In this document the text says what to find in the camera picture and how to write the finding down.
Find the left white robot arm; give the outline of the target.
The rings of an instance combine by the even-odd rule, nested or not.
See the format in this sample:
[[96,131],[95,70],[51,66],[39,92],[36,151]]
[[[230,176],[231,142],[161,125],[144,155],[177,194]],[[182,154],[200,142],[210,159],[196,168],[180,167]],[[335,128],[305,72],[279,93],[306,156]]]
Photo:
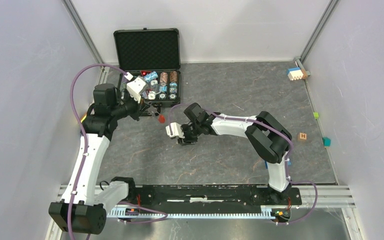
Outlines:
[[70,238],[75,234],[98,235],[108,213],[121,201],[131,204],[138,199],[134,179],[112,178],[109,185],[96,194],[96,183],[103,157],[110,145],[118,120],[139,120],[148,109],[143,99],[147,84],[134,80],[119,89],[111,83],[96,85],[93,103],[84,120],[79,120],[80,149],[73,173],[61,199],[49,205],[48,213]]

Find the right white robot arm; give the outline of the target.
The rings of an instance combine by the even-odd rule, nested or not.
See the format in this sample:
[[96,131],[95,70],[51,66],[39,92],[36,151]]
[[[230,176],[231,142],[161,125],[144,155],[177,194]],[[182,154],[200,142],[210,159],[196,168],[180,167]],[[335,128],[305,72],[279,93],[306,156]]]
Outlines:
[[235,136],[247,139],[257,155],[266,162],[269,173],[269,199],[282,204],[291,186],[286,162],[293,149],[292,135],[269,112],[252,116],[216,113],[192,103],[183,112],[189,122],[168,121],[166,134],[180,145],[192,145],[201,135]]

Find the black poker chip case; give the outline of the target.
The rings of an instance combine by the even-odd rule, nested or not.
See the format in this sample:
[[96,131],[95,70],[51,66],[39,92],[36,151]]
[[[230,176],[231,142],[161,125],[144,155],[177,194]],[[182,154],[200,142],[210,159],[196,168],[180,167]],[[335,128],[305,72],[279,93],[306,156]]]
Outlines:
[[113,32],[119,68],[134,76],[156,72],[159,88],[152,100],[169,108],[181,103],[180,32],[177,28],[116,30]]

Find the yellow orange toy block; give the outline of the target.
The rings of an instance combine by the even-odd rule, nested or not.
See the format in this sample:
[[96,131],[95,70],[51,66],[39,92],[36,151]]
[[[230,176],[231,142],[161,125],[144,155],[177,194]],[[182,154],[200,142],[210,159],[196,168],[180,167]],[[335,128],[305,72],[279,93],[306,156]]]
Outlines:
[[80,122],[82,123],[87,117],[87,114],[85,113],[81,118],[80,118]]

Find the wooden letter H cube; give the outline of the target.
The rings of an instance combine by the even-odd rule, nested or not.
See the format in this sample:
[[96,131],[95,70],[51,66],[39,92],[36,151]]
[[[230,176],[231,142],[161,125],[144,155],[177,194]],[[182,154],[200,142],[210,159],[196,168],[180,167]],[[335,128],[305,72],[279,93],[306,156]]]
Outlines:
[[297,135],[297,140],[301,141],[301,142],[306,141],[307,140],[307,134],[303,133],[303,132],[299,132]]

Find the white blue brown brick block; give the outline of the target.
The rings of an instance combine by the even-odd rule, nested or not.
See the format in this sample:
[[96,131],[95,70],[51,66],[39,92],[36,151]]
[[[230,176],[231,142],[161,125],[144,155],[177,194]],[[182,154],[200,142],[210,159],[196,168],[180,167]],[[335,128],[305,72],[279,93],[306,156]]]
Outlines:
[[295,80],[305,80],[307,79],[311,73],[303,68],[300,67],[294,67],[294,68],[289,68],[287,70],[287,76],[290,81],[295,81]]

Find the small green cube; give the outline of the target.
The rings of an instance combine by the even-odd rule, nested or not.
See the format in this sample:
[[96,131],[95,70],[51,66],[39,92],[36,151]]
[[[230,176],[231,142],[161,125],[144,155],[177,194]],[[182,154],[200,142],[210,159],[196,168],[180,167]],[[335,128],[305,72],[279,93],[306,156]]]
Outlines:
[[313,112],[313,116],[317,120],[319,118],[319,113],[318,112]]

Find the small teal cube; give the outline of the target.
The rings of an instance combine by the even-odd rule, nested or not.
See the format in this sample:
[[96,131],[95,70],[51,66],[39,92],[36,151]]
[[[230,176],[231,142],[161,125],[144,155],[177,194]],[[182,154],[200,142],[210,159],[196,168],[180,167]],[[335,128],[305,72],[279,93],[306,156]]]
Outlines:
[[328,148],[331,146],[331,139],[327,136],[322,137],[322,142],[325,148]]

